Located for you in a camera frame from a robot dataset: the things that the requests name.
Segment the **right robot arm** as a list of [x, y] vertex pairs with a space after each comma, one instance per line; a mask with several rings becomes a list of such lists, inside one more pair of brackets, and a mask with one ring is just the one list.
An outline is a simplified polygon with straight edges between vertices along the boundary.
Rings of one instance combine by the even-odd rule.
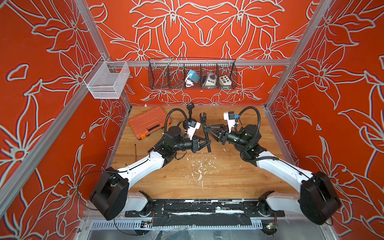
[[234, 145], [244, 162], [268, 171], [296, 190], [296, 194], [265, 192], [258, 198], [256, 207], [260, 215], [269, 217], [277, 211], [293, 212], [317, 225], [332, 219], [342, 203], [328, 175], [301, 169], [263, 148], [259, 144], [261, 114], [257, 108], [246, 107], [239, 114], [225, 112], [223, 118], [226, 124], [203, 124], [205, 135], [223, 145]]

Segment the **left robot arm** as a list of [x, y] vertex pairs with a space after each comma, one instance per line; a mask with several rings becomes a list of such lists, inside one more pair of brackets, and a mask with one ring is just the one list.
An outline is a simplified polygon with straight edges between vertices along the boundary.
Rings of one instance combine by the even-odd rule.
[[184, 134], [179, 126], [165, 127], [162, 138], [146, 157], [118, 170], [109, 167], [102, 173], [90, 195], [91, 203], [107, 221], [122, 212], [137, 212], [147, 216], [153, 208], [152, 198], [143, 191], [130, 193], [131, 187], [176, 159], [178, 152], [196, 153], [203, 148], [209, 149], [211, 141], [195, 135], [196, 130], [206, 126], [206, 122], [206, 113], [201, 113], [200, 121], [187, 121]]

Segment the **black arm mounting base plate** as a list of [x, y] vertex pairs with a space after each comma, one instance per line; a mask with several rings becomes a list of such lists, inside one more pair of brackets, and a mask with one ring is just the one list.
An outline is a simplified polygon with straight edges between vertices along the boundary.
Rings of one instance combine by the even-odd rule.
[[263, 212], [258, 200], [157, 199], [146, 213], [126, 211], [126, 218], [149, 218], [154, 227], [253, 228], [284, 218], [283, 211]]

